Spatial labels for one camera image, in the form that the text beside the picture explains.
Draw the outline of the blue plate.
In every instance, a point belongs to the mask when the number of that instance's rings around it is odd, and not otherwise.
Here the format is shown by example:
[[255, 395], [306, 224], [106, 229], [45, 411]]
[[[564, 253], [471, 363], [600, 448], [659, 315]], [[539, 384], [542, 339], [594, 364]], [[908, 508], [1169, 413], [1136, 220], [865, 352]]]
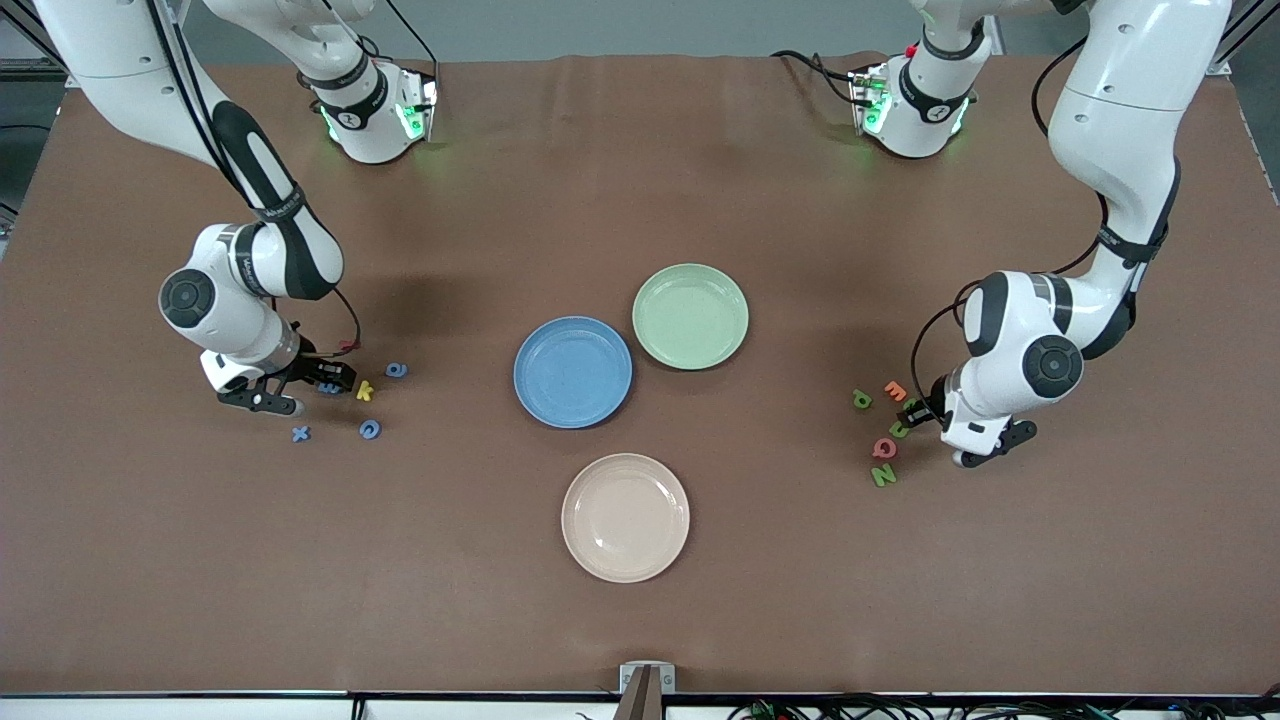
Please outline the blue plate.
[[535, 420], [566, 430], [595, 427], [625, 404], [634, 359], [623, 337], [593, 316], [559, 316], [532, 331], [513, 363], [513, 387]]

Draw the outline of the white table edge rail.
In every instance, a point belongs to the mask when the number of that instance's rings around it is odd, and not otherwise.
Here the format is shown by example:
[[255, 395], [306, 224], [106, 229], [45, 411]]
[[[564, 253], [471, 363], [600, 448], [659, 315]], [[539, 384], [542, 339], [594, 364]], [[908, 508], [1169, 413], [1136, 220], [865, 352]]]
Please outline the white table edge rail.
[[[618, 692], [165, 691], [0, 694], [0, 720], [612, 720]], [[1253, 694], [677, 692], [666, 720], [1280, 720]]]

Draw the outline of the green plate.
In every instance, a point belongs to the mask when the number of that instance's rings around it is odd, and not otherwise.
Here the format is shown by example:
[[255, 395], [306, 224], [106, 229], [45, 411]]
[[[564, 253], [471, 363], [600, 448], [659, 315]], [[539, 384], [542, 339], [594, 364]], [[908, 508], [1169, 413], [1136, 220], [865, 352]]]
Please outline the green plate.
[[724, 272], [700, 263], [666, 266], [637, 291], [634, 333], [658, 363], [701, 372], [730, 360], [750, 327], [748, 300]]

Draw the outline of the grey tapered post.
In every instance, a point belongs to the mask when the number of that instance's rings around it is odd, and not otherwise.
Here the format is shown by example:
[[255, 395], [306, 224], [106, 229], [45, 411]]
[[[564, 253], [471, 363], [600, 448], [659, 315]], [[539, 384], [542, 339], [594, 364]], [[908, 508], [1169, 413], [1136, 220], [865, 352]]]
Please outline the grey tapered post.
[[620, 696], [612, 720], [666, 720], [663, 694], [658, 687], [649, 684], [649, 667], [643, 675], [631, 680], [627, 691]]

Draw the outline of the aluminium frame profile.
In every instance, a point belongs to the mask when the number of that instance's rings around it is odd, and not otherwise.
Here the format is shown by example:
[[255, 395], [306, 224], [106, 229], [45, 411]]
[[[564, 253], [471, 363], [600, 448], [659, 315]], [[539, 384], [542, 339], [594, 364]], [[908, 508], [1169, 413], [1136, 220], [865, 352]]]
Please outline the aluminium frame profile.
[[69, 70], [33, 0], [0, 0], [0, 79], [65, 83]]
[[1231, 0], [1231, 14], [1215, 50], [1207, 76], [1230, 76], [1230, 60], [1275, 17], [1280, 0]]

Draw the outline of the beige plate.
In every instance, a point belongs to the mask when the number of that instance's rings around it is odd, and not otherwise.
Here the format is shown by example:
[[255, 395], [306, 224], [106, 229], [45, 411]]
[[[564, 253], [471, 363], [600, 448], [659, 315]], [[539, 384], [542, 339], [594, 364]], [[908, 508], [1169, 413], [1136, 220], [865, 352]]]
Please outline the beige plate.
[[691, 529], [691, 505], [678, 477], [641, 454], [589, 462], [570, 483], [559, 528], [573, 561], [616, 584], [649, 582], [678, 556]]

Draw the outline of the brown table cover sheet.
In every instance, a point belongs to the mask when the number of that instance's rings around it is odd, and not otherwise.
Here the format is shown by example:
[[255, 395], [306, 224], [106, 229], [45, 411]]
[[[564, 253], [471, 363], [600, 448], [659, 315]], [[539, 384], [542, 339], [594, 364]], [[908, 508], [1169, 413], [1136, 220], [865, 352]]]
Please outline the brown table cover sheet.
[[[1009, 456], [956, 468], [927, 427], [872, 482], [925, 319], [1096, 233], [1030, 119], [1043, 65], [989, 61], [946, 152], [902, 161], [780, 59], [457, 64], [433, 143], [384, 167], [332, 145], [292, 70], [215, 69], [340, 240], [364, 323], [372, 401], [300, 388], [298, 445], [223, 407], [157, 310], [244, 205], [68, 94], [0, 261], [0, 692], [591, 691], [634, 659], [692, 692], [1279, 683], [1280, 208], [1228, 79], [1181, 123], [1126, 338]], [[643, 283], [681, 263], [748, 300], [708, 370], [634, 333]], [[559, 316], [632, 354], [595, 427], [515, 393]], [[689, 496], [649, 582], [600, 580], [562, 538], [570, 483], [612, 454]]]

